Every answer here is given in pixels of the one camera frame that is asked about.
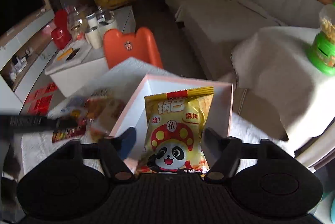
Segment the glass jar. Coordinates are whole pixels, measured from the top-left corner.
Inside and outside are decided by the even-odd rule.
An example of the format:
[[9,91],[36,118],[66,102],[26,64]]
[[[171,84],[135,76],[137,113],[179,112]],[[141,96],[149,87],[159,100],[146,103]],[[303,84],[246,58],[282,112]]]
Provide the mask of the glass jar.
[[68,31],[72,36],[73,41],[82,40],[85,38],[85,32],[88,28],[86,19],[87,7],[74,7],[70,14],[68,14]]

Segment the white mug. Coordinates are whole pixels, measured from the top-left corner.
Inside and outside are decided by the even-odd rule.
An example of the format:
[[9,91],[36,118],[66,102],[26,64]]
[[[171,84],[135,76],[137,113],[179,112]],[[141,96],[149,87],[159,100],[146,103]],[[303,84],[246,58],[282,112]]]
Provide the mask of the white mug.
[[85,39],[94,49],[99,49],[103,46],[97,26],[91,27],[85,32]]

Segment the red paper decorations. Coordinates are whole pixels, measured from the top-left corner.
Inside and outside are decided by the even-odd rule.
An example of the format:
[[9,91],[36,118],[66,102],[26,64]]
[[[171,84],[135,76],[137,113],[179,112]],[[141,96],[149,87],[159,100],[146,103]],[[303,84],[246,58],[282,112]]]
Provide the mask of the red paper decorations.
[[46,115],[52,101],[53,93],[57,90],[58,87],[55,83],[50,82],[44,87],[30,92],[24,102],[24,106],[28,107],[26,112],[33,115]]

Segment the white draped cloth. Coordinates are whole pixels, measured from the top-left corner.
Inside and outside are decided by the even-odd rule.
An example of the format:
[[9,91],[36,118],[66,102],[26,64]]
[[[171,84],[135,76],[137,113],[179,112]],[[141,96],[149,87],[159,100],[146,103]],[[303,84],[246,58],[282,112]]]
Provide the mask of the white draped cloth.
[[261,28],[232,52],[238,86],[277,110],[293,150],[321,135],[334,119],[334,77],[314,67],[306,54],[318,32]]

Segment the grey sofa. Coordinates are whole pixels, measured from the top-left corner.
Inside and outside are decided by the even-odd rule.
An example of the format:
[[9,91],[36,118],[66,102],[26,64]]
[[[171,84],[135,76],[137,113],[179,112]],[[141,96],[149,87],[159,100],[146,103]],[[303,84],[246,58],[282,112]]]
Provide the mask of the grey sofa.
[[267,26],[318,28],[318,0],[165,0],[208,79],[232,70],[233,48]]

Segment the green candy dispenser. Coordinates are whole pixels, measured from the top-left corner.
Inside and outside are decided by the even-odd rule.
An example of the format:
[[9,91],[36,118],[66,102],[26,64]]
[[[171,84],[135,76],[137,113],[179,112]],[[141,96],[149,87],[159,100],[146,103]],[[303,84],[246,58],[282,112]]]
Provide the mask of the green candy dispenser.
[[334,76],[334,4],[322,8],[319,23],[320,32],[307,51],[307,57],[319,71]]

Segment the yellow panda snack bag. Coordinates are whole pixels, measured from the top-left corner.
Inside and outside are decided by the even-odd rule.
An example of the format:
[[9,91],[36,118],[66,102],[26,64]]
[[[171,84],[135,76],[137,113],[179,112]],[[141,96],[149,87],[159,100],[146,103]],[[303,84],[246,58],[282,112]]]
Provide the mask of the yellow panda snack bag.
[[146,96],[148,129],[135,174],[206,174],[201,143],[213,97],[211,86]]

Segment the smartphone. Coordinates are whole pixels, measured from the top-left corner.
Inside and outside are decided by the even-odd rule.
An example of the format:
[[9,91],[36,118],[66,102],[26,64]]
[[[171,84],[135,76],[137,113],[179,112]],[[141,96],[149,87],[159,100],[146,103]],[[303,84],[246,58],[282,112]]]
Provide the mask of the smartphone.
[[70,61],[70,60],[72,60],[72,59],[76,56],[76,54],[77,54],[79,51],[80,51],[80,48],[74,49],[74,50],[70,53],[70,55],[67,57],[66,61]]

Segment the dark red snack packet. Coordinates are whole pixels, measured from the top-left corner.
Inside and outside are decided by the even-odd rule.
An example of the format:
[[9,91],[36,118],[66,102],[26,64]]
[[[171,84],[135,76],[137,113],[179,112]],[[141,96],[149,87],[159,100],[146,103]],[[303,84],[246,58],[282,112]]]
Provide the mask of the dark red snack packet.
[[60,120],[58,128],[53,132],[52,142],[60,142],[70,138],[77,138],[86,133],[86,120]]

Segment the white quilted tablecloth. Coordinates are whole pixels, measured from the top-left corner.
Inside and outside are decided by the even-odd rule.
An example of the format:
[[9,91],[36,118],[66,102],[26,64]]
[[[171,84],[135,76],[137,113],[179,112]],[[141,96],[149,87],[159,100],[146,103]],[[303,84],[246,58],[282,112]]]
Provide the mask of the white quilted tablecloth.
[[[74,118],[76,121],[86,120],[87,125],[85,135],[56,143],[52,142],[54,131],[28,133],[23,135],[22,158],[24,173],[30,172],[30,170],[36,167],[45,158],[72,139],[79,139],[82,143],[96,143],[92,140],[89,133],[89,127],[93,118],[102,111],[102,108],[109,99],[118,98],[123,100],[125,105],[127,105],[129,99],[146,75],[179,78],[179,76],[173,75],[143,61],[135,58],[128,58],[102,76],[93,79],[90,83],[70,96],[88,97],[85,104],[86,112],[80,114],[79,110],[75,110],[69,116],[59,117]],[[258,144],[261,139],[266,138],[266,134],[232,111],[229,133],[226,137],[236,137],[245,143]]]

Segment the rice cracker packet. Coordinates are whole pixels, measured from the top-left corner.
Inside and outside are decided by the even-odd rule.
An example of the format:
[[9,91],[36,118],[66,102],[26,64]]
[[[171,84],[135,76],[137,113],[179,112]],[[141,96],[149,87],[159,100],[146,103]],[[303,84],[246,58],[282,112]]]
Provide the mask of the rice cracker packet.
[[110,135],[124,107],[125,103],[121,99],[107,100],[102,111],[93,118],[89,127],[89,133],[94,142]]

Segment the white coffee table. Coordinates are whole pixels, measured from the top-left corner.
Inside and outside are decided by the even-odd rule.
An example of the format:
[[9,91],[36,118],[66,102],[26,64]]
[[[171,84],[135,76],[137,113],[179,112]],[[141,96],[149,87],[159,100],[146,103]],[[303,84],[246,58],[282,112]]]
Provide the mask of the white coffee table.
[[86,40],[76,41],[67,48],[79,51],[70,60],[69,54],[58,60],[57,58],[66,52],[66,50],[60,51],[44,71],[65,97],[69,97],[108,71],[103,48],[94,49]]

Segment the red container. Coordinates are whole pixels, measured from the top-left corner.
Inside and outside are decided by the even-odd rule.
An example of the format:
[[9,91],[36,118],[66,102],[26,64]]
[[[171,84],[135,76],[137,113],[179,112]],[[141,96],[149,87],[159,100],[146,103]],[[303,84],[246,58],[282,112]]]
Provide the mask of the red container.
[[62,50],[72,39],[67,27],[68,14],[66,10],[59,9],[54,15],[55,29],[51,31],[51,37],[58,50]]

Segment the blue small candy packet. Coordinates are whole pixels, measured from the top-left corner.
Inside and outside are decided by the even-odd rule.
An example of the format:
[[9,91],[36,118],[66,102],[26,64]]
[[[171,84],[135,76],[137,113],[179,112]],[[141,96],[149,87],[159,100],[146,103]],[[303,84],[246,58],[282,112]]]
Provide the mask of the blue small candy packet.
[[59,118],[59,117],[65,117],[69,116],[73,111],[79,110],[80,114],[84,114],[86,112],[85,104],[88,97],[85,96],[75,96],[75,97],[69,97],[60,102],[59,105],[55,106],[53,109],[51,109],[47,117],[48,118]]

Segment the orange plastic chair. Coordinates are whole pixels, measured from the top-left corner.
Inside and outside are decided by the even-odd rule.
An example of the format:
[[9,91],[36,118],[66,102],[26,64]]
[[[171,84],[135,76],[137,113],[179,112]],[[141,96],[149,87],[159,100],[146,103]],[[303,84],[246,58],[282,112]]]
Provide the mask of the orange plastic chair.
[[104,34],[103,48],[109,69],[130,57],[163,68],[155,37],[146,27],[139,28],[136,33],[110,29]]

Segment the white TV cabinet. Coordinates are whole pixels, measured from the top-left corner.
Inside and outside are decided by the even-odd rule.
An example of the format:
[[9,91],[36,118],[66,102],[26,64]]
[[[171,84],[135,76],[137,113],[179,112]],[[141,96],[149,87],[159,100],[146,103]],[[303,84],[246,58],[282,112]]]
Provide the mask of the white TV cabinet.
[[49,0],[1,0],[1,112],[20,113],[56,52]]

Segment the pink gift box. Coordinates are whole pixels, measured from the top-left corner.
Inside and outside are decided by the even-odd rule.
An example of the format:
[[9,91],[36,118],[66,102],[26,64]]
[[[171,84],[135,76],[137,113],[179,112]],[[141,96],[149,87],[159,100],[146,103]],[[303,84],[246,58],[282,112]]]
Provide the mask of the pink gift box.
[[232,102],[231,83],[146,75],[111,135],[136,129],[136,143],[124,161],[135,175],[205,174],[216,157],[204,143],[204,131],[228,135]]

